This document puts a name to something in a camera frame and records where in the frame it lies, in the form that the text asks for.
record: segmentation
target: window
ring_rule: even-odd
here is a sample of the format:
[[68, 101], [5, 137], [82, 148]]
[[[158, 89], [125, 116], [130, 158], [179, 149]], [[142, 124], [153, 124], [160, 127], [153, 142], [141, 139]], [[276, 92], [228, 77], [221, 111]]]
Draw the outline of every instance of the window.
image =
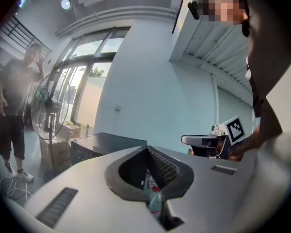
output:
[[[74, 39], [62, 55], [62, 61], [78, 57], [78, 63], [74, 65], [74, 62], [65, 61], [56, 67], [62, 68], [63, 74], [69, 79], [69, 101], [62, 101], [69, 103], [65, 120], [80, 125], [81, 136], [85, 136], [87, 124], [90, 131], [93, 130], [103, 85], [127, 32], [127, 28], [113, 28]], [[97, 53], [100, 54], [94, 55], [90, 62], [89, 58], [81, 57]]]
[[79, 45], [71, 55], [71, 58], [82, 55], [94, 54], [101, 43], [102, 41], [94, 41], [83, 45]]
[[101, 52], [117, 52], [124, 38], [110, 39], [103, 47]]

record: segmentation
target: tree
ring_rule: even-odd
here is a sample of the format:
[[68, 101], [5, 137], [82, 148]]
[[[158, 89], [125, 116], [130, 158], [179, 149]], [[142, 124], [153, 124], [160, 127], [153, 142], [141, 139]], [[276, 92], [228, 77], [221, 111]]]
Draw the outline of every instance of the tree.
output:
[[[85, 71], [86, 67], [82, 67], [79, 69], [79, 71]], [[98, 67], [96, 67], [95, 69], [92, 69], [89, 77], [101, 77], [102, 74], [104, 73], [104, 70], [98, 70]]]

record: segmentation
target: white sneaker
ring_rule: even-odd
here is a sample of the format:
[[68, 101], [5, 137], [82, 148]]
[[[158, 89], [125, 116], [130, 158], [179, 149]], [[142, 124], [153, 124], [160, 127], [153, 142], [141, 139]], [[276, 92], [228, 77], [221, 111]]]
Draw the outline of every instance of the white sneaker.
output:
[[6, 163], [4, 166], [6, 167], [6, 169], [8, 169], [9, 177], [14, 179], [16, 174], [15, 174], [15, 171], [13, 170], [13, 168], [11, 167], [11, 163]]
[[17, 177], [27, 182], [33, 181], [33, 176], [29, 173], [26, 173], [24, 169], [17, 170]]

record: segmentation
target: vent grille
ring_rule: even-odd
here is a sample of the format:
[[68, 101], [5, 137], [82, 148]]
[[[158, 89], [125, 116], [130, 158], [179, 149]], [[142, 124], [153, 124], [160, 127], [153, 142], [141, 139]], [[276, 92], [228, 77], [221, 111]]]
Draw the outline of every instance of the vent grille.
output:
[[230, 168], [226, 166], [218, 166], [218, 165], [213, 166], [211, 169], [213, 171], [228, 174], [228, 175], [234, 175], [234, 173], [236, 172], [236, 169], [234, 168]]
[[171, 181], [176, 179], [176, 177], [178, 176], [178, 171], [173, 164], [164, 160], [151, 150], [149, 151], [149, 153], [154, 164], [153, 168], [155, 170], [155, 173], [157, 177], [159, 177], [163, 186], [168, 185]]
[[77, 190], [72, 188], [65, 188], [62, 190], [62, 192], [37, 216], [37, 219], [41, 223], [53, 228], [77, 192]]

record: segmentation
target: person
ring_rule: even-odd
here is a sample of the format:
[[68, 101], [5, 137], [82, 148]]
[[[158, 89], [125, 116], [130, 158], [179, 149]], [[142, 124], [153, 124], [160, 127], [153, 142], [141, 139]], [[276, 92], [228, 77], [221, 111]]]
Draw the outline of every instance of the person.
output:
[[241, 24], [248, 38], [248, 65], [252, 79], [254, 108], [260, 124], [248, 138], [235, 144], [230, 160], [259, 148], [266, 140], [282, 133], [279, 121], [266, 99], [291, 64], [291, 0], [201, 0], [203, 15], [229, 25]]
[[[9, 177], [14, 178], [16, 173], [10, 163], [12, 142], [17, 176], [28, 182], [33, 181], [33, 176], [23, 169], [25, 159], [23, 112], [30, 84], [45, 77], [41, 52], [39, 44], [32, 44], [23, 60], [11, 59], [0, 73], [0, 155], [3, 157]], [[39, 73], [30, 68], [35, 61]]]

